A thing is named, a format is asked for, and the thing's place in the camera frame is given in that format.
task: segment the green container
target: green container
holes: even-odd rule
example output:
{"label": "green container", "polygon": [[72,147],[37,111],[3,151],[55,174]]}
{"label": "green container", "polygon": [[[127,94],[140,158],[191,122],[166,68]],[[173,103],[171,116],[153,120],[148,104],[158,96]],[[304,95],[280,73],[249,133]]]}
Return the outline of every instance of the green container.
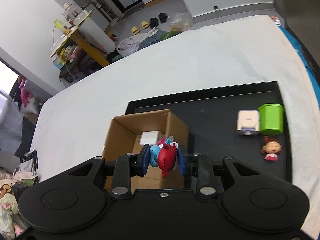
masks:
{"label": "green container", "polygon": [[260,113],[260,133],[278,135],[283,133],[283,107],[277,104],[264,104],[258,108]]}

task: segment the girl figurine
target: girl figurine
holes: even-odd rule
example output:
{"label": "girl figurine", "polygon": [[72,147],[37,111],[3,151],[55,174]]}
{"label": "girl figurine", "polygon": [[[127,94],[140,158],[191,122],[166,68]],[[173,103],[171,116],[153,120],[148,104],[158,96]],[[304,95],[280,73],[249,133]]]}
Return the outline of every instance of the girl figurine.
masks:
{"label": "girl figurine", "polygon": [[264,137],[264,146],[260,151],[261,154],[265,154],[264,157],[267,161],[277,161],[279,153],[282,153],[281,144],[276,138]]}

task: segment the gray tile floor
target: gray tile floor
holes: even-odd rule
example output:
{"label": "gray tile floor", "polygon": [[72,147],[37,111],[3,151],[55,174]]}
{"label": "gray tile floor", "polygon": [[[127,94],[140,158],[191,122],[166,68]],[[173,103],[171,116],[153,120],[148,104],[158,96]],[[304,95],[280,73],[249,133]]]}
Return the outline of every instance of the gray tile floor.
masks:
{"label": "gray tile floor", "polygon": [[[170,15],[172,13],[180,13],[180,12],[188,12],[183,0],[165,0],[158,4],[155,4],[150,7],[144,7],[142,10],[130,15],[129,17],[120,20],[113,26],[113,32],[115,35],[119,37],[119,41],[122,41],[130,36],[131,34],[131,28],[136,26],[141,30],[141,33],[146,33],[150,31],[150,28],[147,28],[146,30],[143,30],[140,23],[142,21],[149,21],[153,17],[158,17],[159,13],[166,13],[167,15]],[[208,25],[215,25],[218,23],[223,23],[247,16],[254,16],[259,14],[265,14],[270,16],[276,16],[280,18],[281,24],[284,25],[283,18],[274,10],[258,10],[258,11],[251,11],[251,12],[245,12],[245,13],[238,13],[238,14],[232,14],[228,16],[223,16],[219,18],[215,18],[212,20],[207,20],[204,22],[200,22],[195,24],[191,29],[199,29],[204,26]],[[162,31],[170,31],[170,28],[167,26],[166,23],[161,24],[159,21],[159,29]]]}

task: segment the mattress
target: mattress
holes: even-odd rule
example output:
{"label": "mattress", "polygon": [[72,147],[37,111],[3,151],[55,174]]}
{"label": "mattress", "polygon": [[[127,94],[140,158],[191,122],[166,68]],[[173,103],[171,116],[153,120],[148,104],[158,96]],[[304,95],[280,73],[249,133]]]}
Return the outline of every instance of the mattress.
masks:
{"label": "mattress", "polygon": [[286,109],[293,184],[304,190],[311,203],[302,229],[317,238],[320,112],[302,60],[264,15],[186,31],[139,50],[49,99],[31,146],[31,151],[38,151],[41,181],[101,155],[110,120],[124,114],[129,101],[269,81],[278,82]]}

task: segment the blue toy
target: blue toy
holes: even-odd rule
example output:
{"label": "blue toy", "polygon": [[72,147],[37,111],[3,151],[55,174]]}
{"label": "blue toy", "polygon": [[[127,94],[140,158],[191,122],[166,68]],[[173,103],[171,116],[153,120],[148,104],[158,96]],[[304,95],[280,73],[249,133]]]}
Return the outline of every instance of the blue toy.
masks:
{"label": "blue toy", "polygon": [[152,167],[158,167],[158,154],[161,148],[158,145],[150,147],[150,165]]}

